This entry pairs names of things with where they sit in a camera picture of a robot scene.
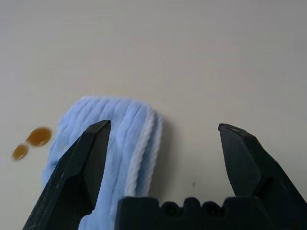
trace white table surface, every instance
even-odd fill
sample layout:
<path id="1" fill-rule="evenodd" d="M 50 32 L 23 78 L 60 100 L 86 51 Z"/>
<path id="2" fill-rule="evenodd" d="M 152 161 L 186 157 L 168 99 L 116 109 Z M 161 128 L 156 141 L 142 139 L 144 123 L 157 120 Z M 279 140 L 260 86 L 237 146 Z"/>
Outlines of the white table surface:
<path id="1" fill-rule="evenodd" d="M 84 95 L 126 96 L 165 118 L 151 195 L 233 196 L 217 130 L 246 129 L 307 198 L 307 1 L 10 0 L 0 3 L 0 223 L 21 229 L 54 133 Z"/>

